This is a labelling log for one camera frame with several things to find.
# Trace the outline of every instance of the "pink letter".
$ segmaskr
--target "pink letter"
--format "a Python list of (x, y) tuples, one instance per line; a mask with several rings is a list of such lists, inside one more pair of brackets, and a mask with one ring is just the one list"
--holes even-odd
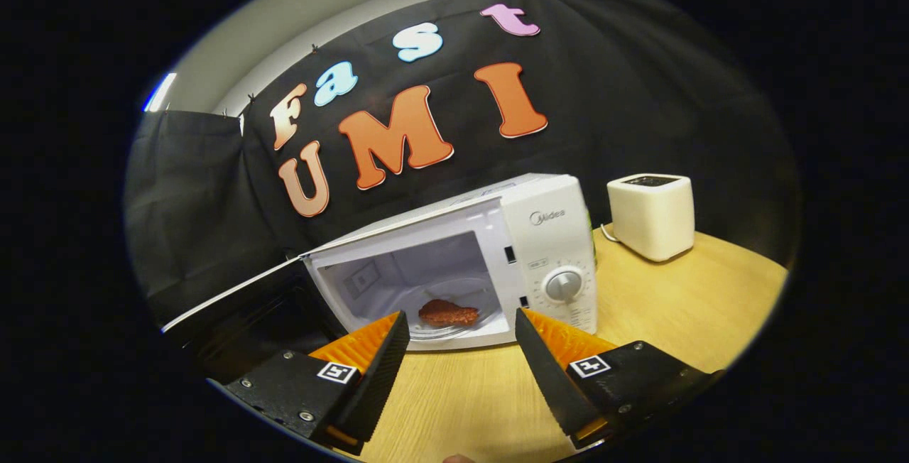
[(535, 36), (540, 32), (540, 27), (536, 24), (524, 24), (517, 16), (523, 16), (523, 10), (519, 8), (509, 8), (503, 4), (494, 4), (483, 10), (480, 16), (493, 16), (493, 19), (499, 26), (513, 36), (529, 37)]

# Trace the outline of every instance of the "light blue letter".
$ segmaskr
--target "light blue letter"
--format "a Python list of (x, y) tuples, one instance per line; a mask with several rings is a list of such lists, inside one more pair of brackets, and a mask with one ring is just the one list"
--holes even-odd
[(420, 23), (400, 30), (392, 39), (392, 45), (401, 50), (398, 58), (412, 62), (438, 51), (442, 47), (442, 36), (436, 33), (438, 31), (438, 26), (432, 23)]
[(318, 90), (315, 92), (315, 106), (324, 107), (337, 97), (351, 91), (356, 85), (354, 66), (350, 62), (338, 62), (322, 73), (319, 81), (315, 82)]

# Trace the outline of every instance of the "letter m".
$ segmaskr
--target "letter m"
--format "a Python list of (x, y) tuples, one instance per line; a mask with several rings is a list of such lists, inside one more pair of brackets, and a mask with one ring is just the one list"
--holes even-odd
[(429, 111), (429, 87), (418, 85), (397, 94), (392, 104), (391, 120), (384, 126), (367, 111), (357, 111), (340, 124), (338, 131), (350, 140), (356, 167), (360, 172), (356, 187), (366, 190), (386, 180), (386, 173), (377, 168), (378, 158), (393, 174), (403, 169), (403, 146), (410, 146), (407, 165), (425, 168), (451, 158), (455, 147), (442, 140)]

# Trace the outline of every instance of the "microwave control panel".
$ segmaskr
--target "microwave control panel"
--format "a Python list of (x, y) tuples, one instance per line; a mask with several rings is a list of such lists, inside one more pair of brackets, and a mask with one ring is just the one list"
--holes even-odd
[(595, 270), (582, 260), (556, 259), (533, 280), (529, 307), (584, 331), (597, 330)]
[(597, 270), (584, 195), (571, 176), (545, 186), (502, 203), (514, 256), (522, 266), (527, 307), (595, 333)]

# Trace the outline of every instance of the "food on plate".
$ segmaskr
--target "food on plate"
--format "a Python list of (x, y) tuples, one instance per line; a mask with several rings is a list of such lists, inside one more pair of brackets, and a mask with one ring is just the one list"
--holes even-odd
[(480, 311), (473, 307), (460, 307), (444, 299), (430, 300), (419, 312), (420, 320), (433, 327), (473, 327)]

